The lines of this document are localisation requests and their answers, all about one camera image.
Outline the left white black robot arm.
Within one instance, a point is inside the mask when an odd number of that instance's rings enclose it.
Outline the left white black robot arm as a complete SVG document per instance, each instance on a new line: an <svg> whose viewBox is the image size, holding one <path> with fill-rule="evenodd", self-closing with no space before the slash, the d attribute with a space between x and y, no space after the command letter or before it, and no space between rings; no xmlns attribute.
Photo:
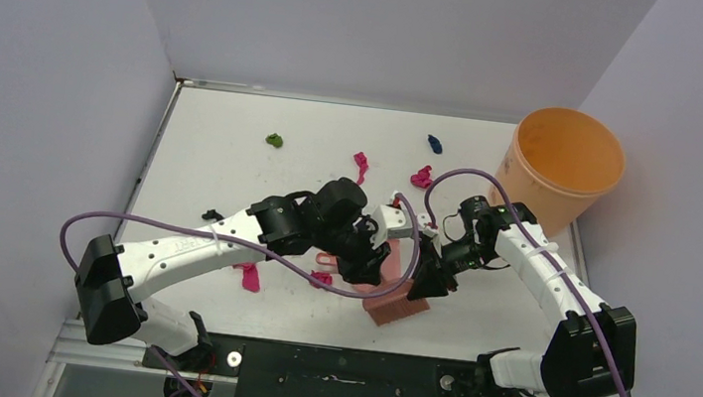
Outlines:
<svg viewBox="0 0 703 397"><path fill-rule="evenodd" d="M336 257L351 284L376 284L391 233L407 236L399 207L362 213L364 191L348 178L317 192L267 197L194 234L117 244L92 239L74 277L86 339L93 345L137 338L158 346L185 370L208 358L204 323L192 312L154 299L174 284L242 263L301 256L317 248Z"/></svg>

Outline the pink plastic dustpan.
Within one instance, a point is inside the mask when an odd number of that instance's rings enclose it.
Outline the pink plastic dustpan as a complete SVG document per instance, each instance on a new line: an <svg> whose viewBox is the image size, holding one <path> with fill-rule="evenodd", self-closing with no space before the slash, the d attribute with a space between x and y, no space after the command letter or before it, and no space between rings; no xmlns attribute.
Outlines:
<svg viewBox="0 0 703 397"><path fill-rule="evenodd" d="M326 272L339 275L345 284L351 285L355 292L370 293L378 289L388 278L388 271L398 271L400 267L400 244L397 240L386 242L388 253L378 265L367 267L363 271L356 271L352 266L344 263L346 270L339 268L340 260L325 251L315 255L315 263Z"/></svg>

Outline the small magenta paper scrap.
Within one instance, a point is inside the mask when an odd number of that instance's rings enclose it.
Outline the small magenta paper scrap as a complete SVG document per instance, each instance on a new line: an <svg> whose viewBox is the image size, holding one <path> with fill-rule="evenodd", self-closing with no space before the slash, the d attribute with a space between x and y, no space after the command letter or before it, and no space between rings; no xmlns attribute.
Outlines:
<svg viewBox="0 0 703 397"><path fill-rule="evenodd" d="M322 289L333 285L334 276L326 271L317 272L316 270L313 270L311 271L310 276L311 279L309 283L316 289Z"/></svg>

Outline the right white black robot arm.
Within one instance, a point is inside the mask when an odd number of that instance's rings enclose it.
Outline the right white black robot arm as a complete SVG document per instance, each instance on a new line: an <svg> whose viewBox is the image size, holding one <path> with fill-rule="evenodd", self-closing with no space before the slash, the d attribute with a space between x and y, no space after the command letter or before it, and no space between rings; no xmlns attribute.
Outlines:
<svg viewBox="0 0 703 397"><path fill-rule="evenodd" d="M475 196L460 203L465 234L442 245L421 234L411 301L445 297L457 276L505 261L530 292L553 330L544 352L519 348L479 355L472 388L477 397L510 389L549 397L610 397L634 386L636 321L590 291L564 262L522 202L491 206Z"/></svg>

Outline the pink hand brush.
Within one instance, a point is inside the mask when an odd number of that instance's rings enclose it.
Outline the pink hand brush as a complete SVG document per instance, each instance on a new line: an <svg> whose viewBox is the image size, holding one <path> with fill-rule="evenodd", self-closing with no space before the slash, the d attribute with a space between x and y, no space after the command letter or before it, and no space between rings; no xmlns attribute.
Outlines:
<svg viewBox="0 0 703 397"><path fill-rule="evenodd" d="M394 294L364 299L362 306L378 327L430 310L427 300L412 301L405 295Z"/></svg>

